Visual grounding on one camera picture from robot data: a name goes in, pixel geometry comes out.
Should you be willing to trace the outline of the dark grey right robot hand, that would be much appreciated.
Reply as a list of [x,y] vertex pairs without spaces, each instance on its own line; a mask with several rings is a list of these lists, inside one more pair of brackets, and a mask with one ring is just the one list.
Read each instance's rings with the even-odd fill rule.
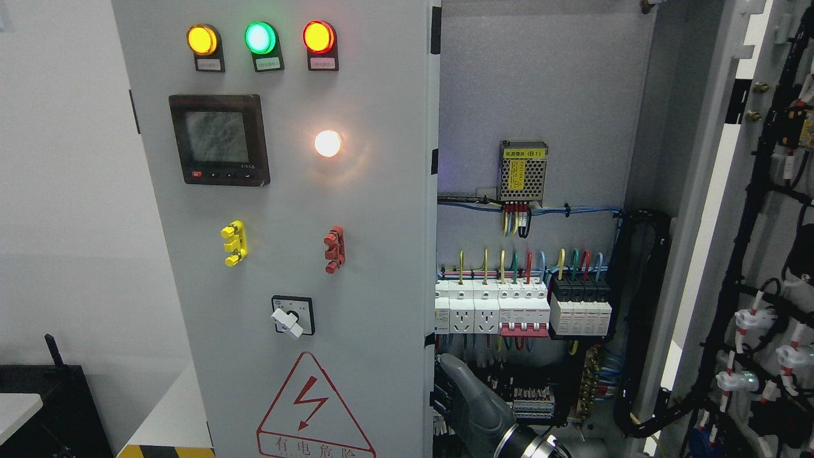
[[494,457],[516,424],[507,403],[451,354],[435,359],[431,405],[445,418],[472,457]]

